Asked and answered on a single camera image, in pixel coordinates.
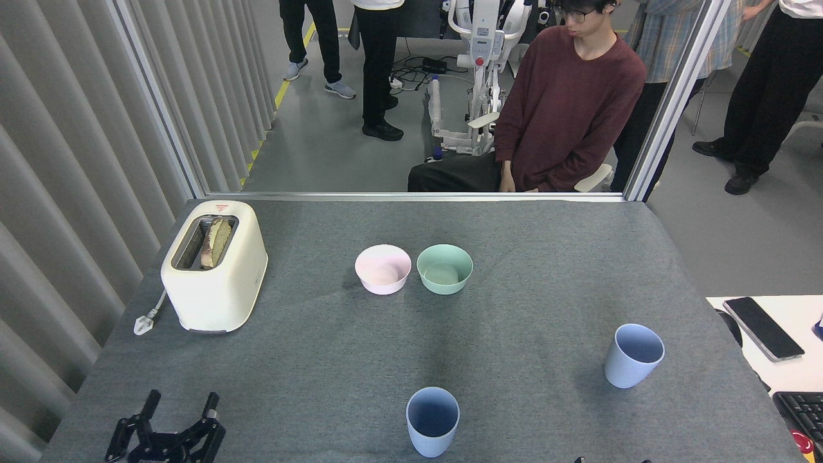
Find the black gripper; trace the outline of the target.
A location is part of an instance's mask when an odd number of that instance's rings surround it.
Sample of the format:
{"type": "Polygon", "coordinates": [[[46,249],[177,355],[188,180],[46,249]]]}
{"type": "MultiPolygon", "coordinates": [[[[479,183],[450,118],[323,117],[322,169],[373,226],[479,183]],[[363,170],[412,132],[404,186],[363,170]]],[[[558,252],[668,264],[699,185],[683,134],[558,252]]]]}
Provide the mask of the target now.
{"type": "Polygon", "coordinates": [[[138,434],[138,445],[129,452],[129,462],[214,462],[226,429],[217,418],[219,395],[209,393],[202,417],[182,435],[154,435],[150,419],[161,400],[159,390],[147,396],[140,413],[118,420],[105,454],[106,462],[114,462],[126,455],[133,433],[138,434]]]}

